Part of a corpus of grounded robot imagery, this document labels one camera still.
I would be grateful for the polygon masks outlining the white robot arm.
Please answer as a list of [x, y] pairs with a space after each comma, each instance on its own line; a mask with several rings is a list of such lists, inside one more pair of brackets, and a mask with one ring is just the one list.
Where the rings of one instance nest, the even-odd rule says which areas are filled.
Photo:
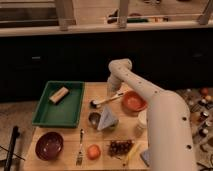
[[133, 73], [130, 59], [112, 60], [108, 68], [108, 94], [125, 82], [147, 102], [150, 171], [197, 171], [190, 110], [183, 98]]

